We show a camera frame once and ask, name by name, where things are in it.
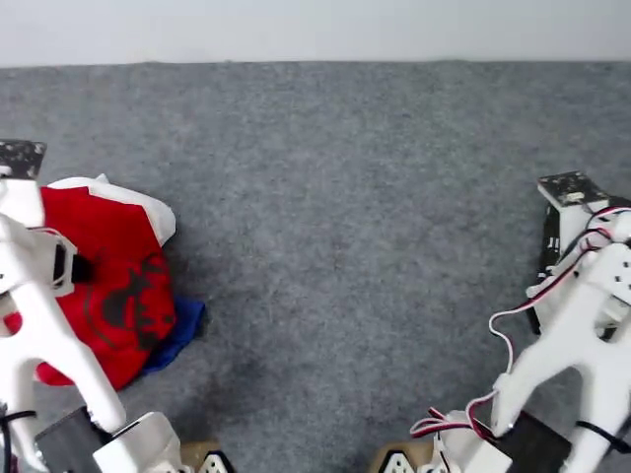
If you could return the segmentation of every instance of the black plastic part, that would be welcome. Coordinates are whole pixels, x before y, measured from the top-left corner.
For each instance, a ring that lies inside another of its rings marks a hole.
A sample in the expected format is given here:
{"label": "black plastic part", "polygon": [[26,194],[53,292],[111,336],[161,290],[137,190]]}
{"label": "black plastic part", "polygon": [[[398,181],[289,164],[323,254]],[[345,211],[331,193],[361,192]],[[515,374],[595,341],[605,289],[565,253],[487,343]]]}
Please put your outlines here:
{"label": "black plastic part", "polygon": [[508,473],[558,473],[572,444],[527,412],[495,446],[513,459]]}
{"label": "black plastic part", "polygon": [[72,259],[72,282],[88,283],[92,279],[92,263],[81,254],[75,254]]}
{"label": "black plastic part", "polygon": [[55,267],[52,271],[52,280],[58,280],[63,274],[66,265],[66,248],[63,244],[58,243],[55,246]]}
{"label": "black plastic part", "polygon": [[90,422],[85,406],[35,436],[50,473],[101,473],[92,454],[110,441],[110,434]]}
{"label": "black plastic part", "polygon": [[[539,253],[535,284],[541,283],[548,276],[548,268],[558,262],[561,255],[560,236],[561,217],[558,210],[548,205],[545,210],[545,221],[543,222],[543,237],[541,239],[541,251]],[[532,333],[541,335],[541,324],[534,308],[529,308],[526,311],[526,315]]]}
{"label": "black plastic part", "polygon": [[206,458],[208,458],[210,455],[217,455],[217,456],[219,456],[221,458],[221,462],[226,467],[226,471],[228,473],[237,473],[237,470],[235,470],[235,468],[233,467],[232,463],[230,462],[230,460],[228,459],[228,457],[226,456],[226,454],[223,451],[221,451],[221,450],[209,451],[208,453],[206,453]]}

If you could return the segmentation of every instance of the metal plate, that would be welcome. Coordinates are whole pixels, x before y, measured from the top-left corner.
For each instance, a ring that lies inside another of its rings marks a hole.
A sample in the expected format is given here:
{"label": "metal plate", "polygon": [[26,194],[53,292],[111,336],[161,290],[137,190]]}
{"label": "metal plate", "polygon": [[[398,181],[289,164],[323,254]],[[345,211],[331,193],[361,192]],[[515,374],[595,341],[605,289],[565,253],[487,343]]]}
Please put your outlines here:
{"label": "metal plate", "polygon": [[46,145],[35,141],[0,139],[0,173],[9,179],[37,179]]}

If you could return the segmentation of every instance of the fabric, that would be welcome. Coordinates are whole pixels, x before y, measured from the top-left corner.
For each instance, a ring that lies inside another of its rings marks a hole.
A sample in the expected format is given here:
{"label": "fabric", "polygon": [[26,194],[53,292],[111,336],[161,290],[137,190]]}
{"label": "fabric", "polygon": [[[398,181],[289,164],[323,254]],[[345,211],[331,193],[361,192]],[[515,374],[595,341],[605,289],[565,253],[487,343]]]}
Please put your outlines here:
{"label": "fabric", "polygon": [[[85,187],[43,188],[41,194],[46,225],[93,264],[91,282],[76,284],[59,304],[120,388],[140,372],[175,323],[165,257],[142,207],[92,196]],[[13,332],[22,323],[18,314],[5,320]],[[39,365],[37,375],[47,384],[71,383],[48,364]]]}
{"label": "fabric", "polygon": [[175,297],[174,328],[151,352],[142,373],[158,372],[168,366],[193,339],[205,311],[206,305],[203,302]]}

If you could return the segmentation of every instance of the cable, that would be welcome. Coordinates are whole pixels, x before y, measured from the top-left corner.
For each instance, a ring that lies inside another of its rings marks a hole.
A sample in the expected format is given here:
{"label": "cable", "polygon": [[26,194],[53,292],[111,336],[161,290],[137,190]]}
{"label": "cable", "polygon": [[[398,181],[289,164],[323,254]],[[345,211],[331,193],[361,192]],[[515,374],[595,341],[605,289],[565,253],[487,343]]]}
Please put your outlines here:
{"label": "cable", "polygon": [[[599,229],[594,229],[594,232],[599,233],[601,235],[603,235],[603,233],[600,232]],[[591,233],[583,233],[582,237],[585,237],[587,235],[590,235]],[[513,364],[515,362],[515,350],[513,347],[513,342],[511,341],[511,339],[504,333],[502,333],[501,331],[497,330],[495,328],[495,321],[501,317],[504,317],[506,315],[511,315],[511,314],[515,314],[515,313],[520,313],[523,312],[524,310],[527,310],[531,307],[534,307],[535,305],[537,305],[538,303],[540,303],[546,296],[548,296],[552,290],[556,287],[559,286],[559,284],[561,284],[563,281],[565,281],[565,279],[574,272],[574,269],[576,268],[576,266],[579,264],[579,262],[583,259],[583,257],[589,253],[589,252],[593,252],[593,251],[597,251],[599,248],[596,247],[591,247],[588,248],[586,250],[584,250],[578,257],[577,259],[567,268],[565,269],[560,275],[558,275],[555,280],[550,283],[547,287],[543,288],[536,296],[532,297],[531,299],[529,299],[528,301],[526,301],[523,304],[520,304],[518,306],[516,306],[515,308],[512,308],[510,310],[503,310],[500,312],[496,312],[493,315],[491,315],[491,317],[489,318],[489,331],[495,335],[496,337],[501,338],[502,340],[504,340],[504,342],[506,343],[506,346],[508,348],[508,362],[507,362],[507,366],[506,366],[506,370],[504,371],[505,373],[509,373],[511,372],[511,370],[513,369]],[[469,403],[466,405],[464,412],[466,415],[466,419],[467,419],[467,423],[463,423],[463,422],[449,422],[446,420],[446,417],[437,409],[435,408],[430,408],[429,409],[429,414],[431,417],[429,418],[425,418],[425,419],[421,419],[420,421],[417,421],[410,429],[410,434],[412,435],[413,438],[415,439],[420,439],[422,437],[425,437],[429,434],[434,434],[434,433],[438,433],[441,432],[443,430],[450,430],[450,429],[473,429],[473,431],[481,438],[481,439],[488,439],[489,435],[484,433],[481,429],[480,426],[478,425],[478,421],[475,420],[474,418],[474,410],[475,408],[481,406],[482,404],[485,404],[487,402],[489,402],[490,400],[492,400],[495,395],[497,394],[497,390],[493,390],[491,392],[489,392],[488,394],[485,394],[484,396],[481,397],[477,397],[475,399],[472,399],[471,401],[469,401]]]}
{"label": "cable", "polygon": [[422,439],[430,434],[435,434],[443,431],[451,431],[453,429],[471,429],[471,425],[466,422],[439,423],[434,426],[420,429],[411,434],[413,439]]}
{"label": "cable", "polygon": [[587,224],[585,225],[585,228],[588,229],[594,219],[602,219],[602,217],[606,217],[607,215],[618,214],[620,212],[630,212],[630,211],[631,211],[631,207],[625,207],[625,206],[605,207],[604,209],[600,209],[597,212],[594,212],[592,214]]}
{"label": "cable", "polygon": [[603,227],[598,227],[598,228],[595,228],[595,229],[587,229],[587,228],[585,228],[572,241],[570,241],[570,243],[565,248],[565,251],[563,251],[563,254],[561,254],[561,256],[559,256],[559,259],[557,259],[556,264],[559,264],[572,251],[574,251],[574,249],[581,243],[583,238],[588,237],[589,235],[593,235],[593,234],[600,234],[601,236],[607,238],[609,241],[612,240],[611,233],[609,232],[609,230],[607,230],[607,229],[605,229]]}
{"label": "cable", "polygon": [[11,451],[11,432],[9,431],[9,423],[16,419],[24,419],[26,417],[36,417],[36,411],[20,411],[0,417],[0,430],[2,431],[2,441],[4,442],[4,473],[11,473],[12,451]]}

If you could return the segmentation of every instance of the white plastic bracket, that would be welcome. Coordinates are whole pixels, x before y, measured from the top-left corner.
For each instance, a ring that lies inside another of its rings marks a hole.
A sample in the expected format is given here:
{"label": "white plastic bracket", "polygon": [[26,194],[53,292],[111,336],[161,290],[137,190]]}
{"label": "white plastic bracket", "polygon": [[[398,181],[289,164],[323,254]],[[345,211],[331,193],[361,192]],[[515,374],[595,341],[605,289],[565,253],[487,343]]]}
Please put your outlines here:
{"label": "white plastic bracket", "polygon": [[[597,318],[612,297],[631,303],[631,249],[623,243],[602,249],[592,265],[582,269],[546,331],[496,383],[496,436],[515,422],[537,386],[569,367],[577,368],[584,381],[581,419],[613,435],[619,431],[631,400],[631,323],[625,320],[608,343],[595,333]],[[585,429],[574,431],[572,444],[566,473],[592,473],[610,447]]]}

